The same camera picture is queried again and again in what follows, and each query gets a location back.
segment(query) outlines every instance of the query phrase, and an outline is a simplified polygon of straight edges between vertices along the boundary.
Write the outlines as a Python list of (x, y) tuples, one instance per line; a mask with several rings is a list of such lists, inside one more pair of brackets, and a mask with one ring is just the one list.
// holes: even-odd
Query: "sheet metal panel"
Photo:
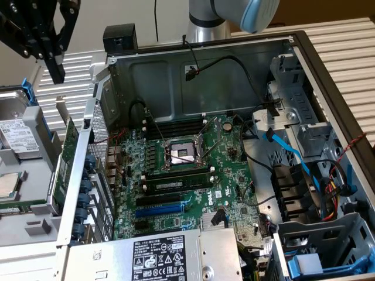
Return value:
[[(266, 29), (264, 33), (304, 30), (315, 46), (345, 101), (375, 145), (375, 24), (369, 18), (341, 20)], [(248, 36), (245, 32), (234, 37)], [(48, 71), (41, 67), (35, 76), (34, 89), (46, 114), (47, 124), (63, 137), (64, 124), (54, 105), (58, 95), (64, 95), (76, 124), (83, 119), (84, 104), (92, 87), (90, 66), (103, 58), (104, 51), (67, 54), (64, 58), (66, 79), (63, 85), (53, 85)]]

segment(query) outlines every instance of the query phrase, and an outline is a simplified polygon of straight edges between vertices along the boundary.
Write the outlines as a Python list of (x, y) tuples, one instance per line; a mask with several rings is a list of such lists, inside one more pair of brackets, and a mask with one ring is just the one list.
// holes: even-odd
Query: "connector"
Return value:
[(185, 80), (190, 81), (193, 80), (197, 75), (199, 74), (199, 70), (196, 70), (194, 67), (190, 69), (186, 74), (185, 74)]

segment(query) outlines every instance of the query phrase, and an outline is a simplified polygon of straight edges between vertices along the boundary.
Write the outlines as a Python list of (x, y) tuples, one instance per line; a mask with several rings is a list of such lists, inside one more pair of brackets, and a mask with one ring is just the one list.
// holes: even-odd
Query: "warning label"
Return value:
[(134, 242), (132, 281), (187, 281), (183, 235)]
[(30, 128), (22, 120), (0, 121), (0, 130), (15, 153), (39, 151)]

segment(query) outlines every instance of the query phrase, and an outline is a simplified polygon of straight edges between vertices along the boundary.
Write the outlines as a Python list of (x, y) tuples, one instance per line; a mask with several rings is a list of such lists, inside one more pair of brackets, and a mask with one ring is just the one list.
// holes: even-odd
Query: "motherboard chip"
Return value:
[(241, 208), (241, 215), (246, 215), (246, 214), (248, 214), (247, 208), (246, 207), (242, 207)]

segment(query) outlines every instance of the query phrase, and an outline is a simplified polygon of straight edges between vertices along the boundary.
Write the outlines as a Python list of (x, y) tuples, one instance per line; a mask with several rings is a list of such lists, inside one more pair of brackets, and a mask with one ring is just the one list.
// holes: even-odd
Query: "hard drive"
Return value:
[(22, 86), (0, 88), (0, 140), (20, 159), (41, 157), (32, 131), (22, 121), (26, 107), (33, 105), (29, 97)]

